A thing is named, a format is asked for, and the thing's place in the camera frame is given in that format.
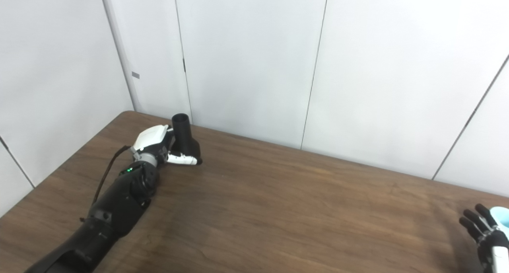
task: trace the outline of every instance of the black cylindrical object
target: black cylindrical object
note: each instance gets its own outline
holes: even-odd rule
[[[186,156],[192,156],[200,159],[200,144],[192,138],[191,124],[186,114],[176,114],[171,119],[173,132],[175,133],[175,143],[171,146],[171,151],[180,152]]]

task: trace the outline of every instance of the robotic arm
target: robotic arm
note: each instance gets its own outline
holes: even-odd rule
[[[134,161],[120,172],[99,199],[98,189],[80,228],[25,273],[93,272],[117,240],[131,231],[149,207],[156,192],[158,165],[202,163],[200,145],[191,136],[187,115],[177,114],[171,120],[173,128],[168,125],[148,128],[138,135],[134,146],[125,146],[113,157],[109,168],[116,156],[129,148]]]
[[[476,205],[477,215],[465,209],[460,224],[478,245],[478,257],[484,273],[509,273],[509,241],[500,230],[490,211],[482,204]]]

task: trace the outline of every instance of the light blue object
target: light blue object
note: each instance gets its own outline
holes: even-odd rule
[[[509,208],[495,206],[490,209],[491,216],[498,223],[498,227],[509,237]]]

